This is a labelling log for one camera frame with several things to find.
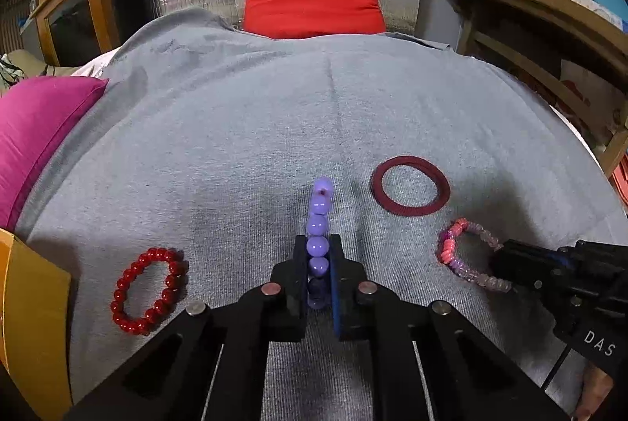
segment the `yellow box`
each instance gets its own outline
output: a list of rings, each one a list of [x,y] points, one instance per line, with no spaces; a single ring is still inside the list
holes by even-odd
[[[0,361],[43,421],[71,407],[67,366],[70,275],[0,229]]]

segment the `silver screw head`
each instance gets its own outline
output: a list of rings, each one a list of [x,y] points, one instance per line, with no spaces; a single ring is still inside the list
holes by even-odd
[[[363,281],[359,285],[357,285],[357,289],[360,293],[365,293],[366,295],[372,295],[376,291],[378,291],[378,285],[373,283],[373,281]]]
[[[273,297],[281,291],[281,285],[279,283],[266,283],[262,285],[262,293],[268,297]]]
[[[432,311],[438,315],[448,315],[451,313],[451,304],[445,302],[444,300],[437,300],[432,302],[431,305]]]
[[[207,304],[205,304],[201,300],[195,300],[191,304],[187,305],[187,307],[185,308],[185,311],[187,314],[189,314],[189,316],[197,317],[199,316],[200,313],[205,311],[206,308],[207,308]]]

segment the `gray blanket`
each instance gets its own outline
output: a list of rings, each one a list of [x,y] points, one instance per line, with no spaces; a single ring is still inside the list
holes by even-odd
[[[554,249],[578,238],[628,243],[610,185],[544,102],[489,64],[410,37],[270,40],[190,9],[140,30],[106,77],[17,228],[77,282],[75,401],[146,341],[109,312],[115,280],[139,253],[181,249],[187,299],[233,302],[290,256],[322,174],[336,184],[330,226],[349,258],[402,299],[452,302],[537,383],[561,351],[551,317],[528,294],[487,293],[453,276],[434,257],[439,231],[464,216],[500,239]],[[439,212],[397,217],[374,201],[373,169],[400,154],[447,176],[451,199]],[[434,186],[407,169],[386,176],[389,194],[429,201]],[[462,238],[460,251],[486,267],[481,242]],[[131,315],[163,277],[153,266],[134,283]],[[582,370],[570,355],[550,387],[567,410]],[[304,343],[271,345],[263,417],[369,419],[369,373],[366,346],[337,342],[330,314],[312,313]]]

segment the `pink beaded bracelet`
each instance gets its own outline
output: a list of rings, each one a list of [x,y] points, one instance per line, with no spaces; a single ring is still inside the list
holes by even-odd
[[[486,242],[494,251],[499,251],[503,247],[503,245],[501,245],[488,230],[485,230],[481,224],[469,222],[465,218],[459,218],[456,219],[452,227],[443,234],[443,250],[440,253],[441,262],[447,265],[458,277],[470,283],[475,283],[490,291],[501,291],[504,293],[510,291],[510,289],[513,288],[513,283],[510,281],[499,279],[495,276],[489,276],[488,274],[482,274],[464,263],[462,258],[456,257],[456,238],[462,235],[463,231],[479,235],[480,240]]]

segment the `purple beaded bracelet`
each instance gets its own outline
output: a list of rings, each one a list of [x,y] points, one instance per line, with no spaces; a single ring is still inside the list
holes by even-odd
[[[479,235],[480,240],[486,242],[495,252],[503,247],[497,238],[492,236],[488,230],[485,230],[481,224],[469,222],[465,218],[459,218],[453,223],[452,227],[443,234],[443,248],[440,253],[441,262],[447,265],[458,277],[470,283],[475,283],[490,291],[501,291],[503,293],[510,291],[510,289],[513,288],[513,283],[510,281],[499,279],[495,276],[489,276],[488,274],[482,274],[464,263],[462,258],[456,257],[456,238],[459,237],[463,231]]]
[[[329,231],[327,214],[332,209],[333,195],[334,183],[331,179],[321,176],[314,182],[306,227],[306,249],[310,255],[308,305],[313,309],[322,309],[330,301],[329,260],[325,257],[329,251],[329,242],[325,235]]]

